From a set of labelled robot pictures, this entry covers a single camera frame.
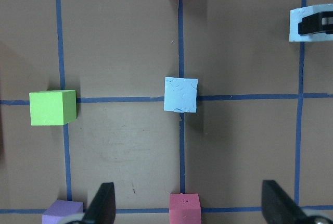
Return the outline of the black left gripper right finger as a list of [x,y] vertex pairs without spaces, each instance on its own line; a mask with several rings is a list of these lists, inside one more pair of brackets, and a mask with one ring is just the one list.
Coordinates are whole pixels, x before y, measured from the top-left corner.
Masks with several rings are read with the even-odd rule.
[[274,180],[262,181],[261,212],[267,223],[330,223],[330,218],[302,210]]

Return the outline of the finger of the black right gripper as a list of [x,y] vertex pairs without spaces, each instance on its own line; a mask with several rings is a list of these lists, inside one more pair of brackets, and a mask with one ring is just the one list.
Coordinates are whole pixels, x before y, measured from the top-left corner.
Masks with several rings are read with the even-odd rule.
[[332,11],[321,11],[302,18],[298,23],[298,34],[332,34]]

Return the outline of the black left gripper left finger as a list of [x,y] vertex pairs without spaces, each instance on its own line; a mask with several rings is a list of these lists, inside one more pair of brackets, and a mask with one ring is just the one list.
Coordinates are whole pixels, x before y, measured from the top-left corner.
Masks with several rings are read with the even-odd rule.
[[105,182],[99,187],[89,208],[82,218],[84,223],[113,224],[116,218],[114,183]]

